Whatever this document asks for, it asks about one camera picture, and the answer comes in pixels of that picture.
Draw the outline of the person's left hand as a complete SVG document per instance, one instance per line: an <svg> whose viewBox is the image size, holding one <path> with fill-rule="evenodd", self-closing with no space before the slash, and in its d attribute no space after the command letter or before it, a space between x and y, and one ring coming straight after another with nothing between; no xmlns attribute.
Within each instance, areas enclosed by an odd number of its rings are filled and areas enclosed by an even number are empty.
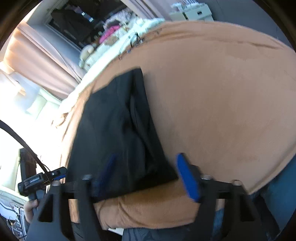
<svg viewBox="0 0 296 241"><path fill-rule="evenodd" d="M31 223L33 220L33 209L37 208L39 205L39 202L37 199L35 200L29 200L24 206L24 212L25 212L25 219L27 221L27 223Z"/></svg>

